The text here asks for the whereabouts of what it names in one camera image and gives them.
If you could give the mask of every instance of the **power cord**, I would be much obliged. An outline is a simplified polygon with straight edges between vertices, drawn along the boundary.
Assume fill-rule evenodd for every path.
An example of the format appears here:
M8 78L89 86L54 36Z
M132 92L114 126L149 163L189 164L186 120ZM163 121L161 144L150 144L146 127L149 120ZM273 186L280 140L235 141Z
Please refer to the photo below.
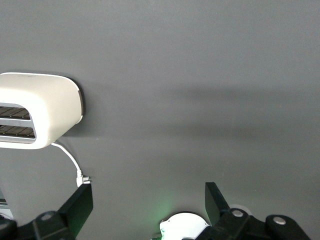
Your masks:
M74 158L74 156L72 156L71 153L59 143L53 142L51 143L51 145L60 148L72 160L73 164L76 167L76 185L80 187L82 184L90 184L90 177L84 176L82 174L82 170L80 169L79 164L77 163L77 160Z

